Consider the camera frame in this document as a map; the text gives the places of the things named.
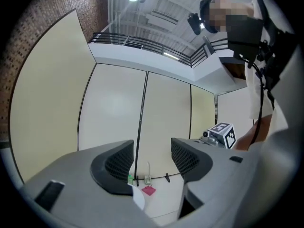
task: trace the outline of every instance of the person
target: person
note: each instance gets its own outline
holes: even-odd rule
[[[282,31],[293,32],[289,23],[285,19],[282,11],[276,6],[272,0],[263,0],[269,13],[269,17],[274,24]],[[226,15],[246,15],[257,19],[262,19],[262,12],[257,0],[252,0],[251,4],[235,2],[233,0],[202,0],[200,2],[201,21],[207,31],[217,33],[219,31],[227,31]],[[263,28],[261,41],[266,39],[268,42],[270,37]],[[266,63],[265,61],[255,60],[255,64],[259,69],[262,69]],[[247,88],[250,96],[250,119],[258,119],[260,111],[260,80],[256,75],[255,69],[248,68],[245,64],[245,76]],[[272,133],[288,128],[287,122],[284,118],[282,110],[277,102],[272,103],[266,90],[264,90],[264,100],[262,108],[261,125],[258,136],[255,142],[264,141]],[[241,138],[238,139],[233,149],[247,151],[250,147],[251,141],[257,128],[257,121],[253,127]]]

